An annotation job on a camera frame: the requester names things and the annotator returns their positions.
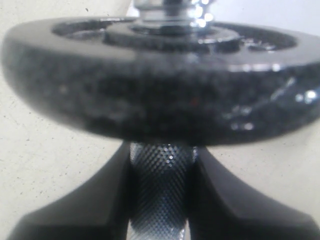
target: weight plate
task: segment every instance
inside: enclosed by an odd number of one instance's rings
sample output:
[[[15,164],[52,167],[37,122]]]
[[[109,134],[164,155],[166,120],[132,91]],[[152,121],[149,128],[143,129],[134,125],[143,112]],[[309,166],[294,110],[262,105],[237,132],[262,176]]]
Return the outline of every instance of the weight plate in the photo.
[[[319,37],[215,23],[243,37],[239,51],[162,52],[103,43],[106,27],[133,20],[16,26],[3,41],[5,77],[45,115],[128,141],[247,143],[319,117]]]

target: dumbbell handle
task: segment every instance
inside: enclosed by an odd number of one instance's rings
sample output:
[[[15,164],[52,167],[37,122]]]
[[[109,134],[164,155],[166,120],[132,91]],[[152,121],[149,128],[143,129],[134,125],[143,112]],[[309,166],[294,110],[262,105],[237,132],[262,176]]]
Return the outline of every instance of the dumbbell handle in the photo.
[[[135,0],[134,6],[140,12],[140,26],[150,29],[177,27],[188,33],[205,28],[213,20],[209,6],[214,1]]]

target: dumbbell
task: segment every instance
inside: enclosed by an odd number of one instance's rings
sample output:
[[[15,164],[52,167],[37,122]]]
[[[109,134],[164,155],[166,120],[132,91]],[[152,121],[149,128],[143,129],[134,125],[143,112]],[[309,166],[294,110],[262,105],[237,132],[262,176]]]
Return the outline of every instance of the dumbbell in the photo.
[[[8,84],[36,111],[122,146],[9,240],[318,240],[313,218],[247,185],[206,146],[254,143],[320,115],[320,39],[216,22],[212,0],[136,0],[140,17],[12,28]]]

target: white wall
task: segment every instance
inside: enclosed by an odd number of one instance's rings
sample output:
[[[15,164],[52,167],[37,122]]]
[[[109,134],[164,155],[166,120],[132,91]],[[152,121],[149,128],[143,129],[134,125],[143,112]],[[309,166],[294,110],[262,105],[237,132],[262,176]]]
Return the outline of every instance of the white wall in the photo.
[[[0,0],[0,39],[21,22],[122,16],[127,5],[128,0]],[[218,0],[212,10],[219,21],[320,35],[320,2],[314,0]],[[320,127],[314,126],[291,138],[211,151],[244,181],[320,223],[319,141]],[[20,216],[85,182],[119,144],[42,118],[17,99],[0,75],[0,239]]]

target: white surface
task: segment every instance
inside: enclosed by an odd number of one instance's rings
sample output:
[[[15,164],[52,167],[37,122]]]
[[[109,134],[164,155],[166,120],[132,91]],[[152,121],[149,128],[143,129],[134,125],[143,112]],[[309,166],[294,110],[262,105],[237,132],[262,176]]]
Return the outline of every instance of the white surface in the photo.
[[[0,0],[0,39],[21,22],[68,16],[122,16],[125,0]],[[320,2],[219,0],[219,21],[270,25],[320,35]],[[254,145],[211,148],[237,176],[320,223],[320,127]],[[0,76],[0,239],[26,212],[85,182],[119,141],[43,119],[17,99]]]

